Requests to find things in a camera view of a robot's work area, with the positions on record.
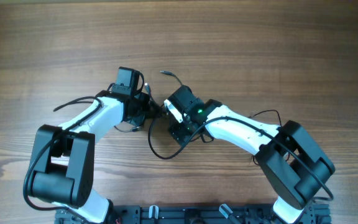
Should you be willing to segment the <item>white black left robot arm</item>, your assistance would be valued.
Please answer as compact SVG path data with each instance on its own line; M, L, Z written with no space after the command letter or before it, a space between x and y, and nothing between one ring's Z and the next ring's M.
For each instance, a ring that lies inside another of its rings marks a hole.
M93 189L95 145L122 122L143 125L149 112L144 85L140 71L119 67L107 89L57 107L89 104L70 121L37 130L22 189L29 207L68 212L86 223L122 222L112 201Z

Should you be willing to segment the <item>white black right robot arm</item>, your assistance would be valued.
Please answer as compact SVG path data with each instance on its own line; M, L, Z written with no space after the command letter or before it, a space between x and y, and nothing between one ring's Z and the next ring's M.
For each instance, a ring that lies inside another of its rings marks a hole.
M333 198L326 182L336 168L301 124L261 123L219 101L203 102L186 85L164 100L163 107L170 117L169 132L182 149L200 134L252 154L278 195L272 210L280 221L297 222L320 190Z

